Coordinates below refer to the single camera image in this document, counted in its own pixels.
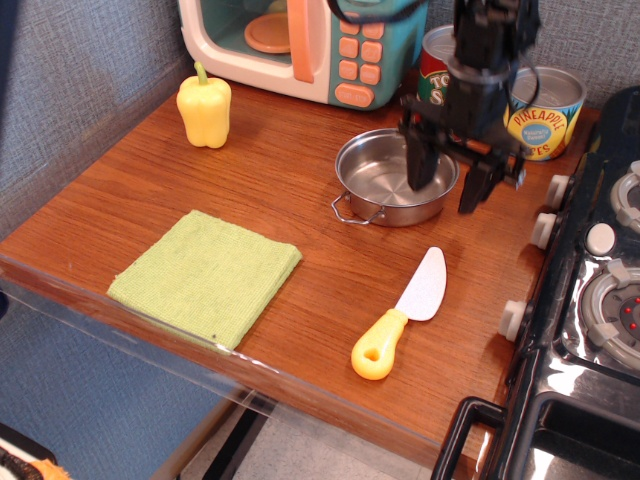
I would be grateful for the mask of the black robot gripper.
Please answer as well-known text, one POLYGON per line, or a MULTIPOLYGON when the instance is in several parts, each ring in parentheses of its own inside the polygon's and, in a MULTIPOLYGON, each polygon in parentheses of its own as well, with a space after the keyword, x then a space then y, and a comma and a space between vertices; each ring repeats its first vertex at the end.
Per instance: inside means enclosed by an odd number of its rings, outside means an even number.
POLYGON ((524 147, 503 125, 509 73, 497 75, 453 67, 445 103, 401 98, 399 132, 405 136, 407 181, 422 190, 434 178, 439 157, 469 167, 458 212, 473 213, 500 182, 519 188, 526 178, 524 147))

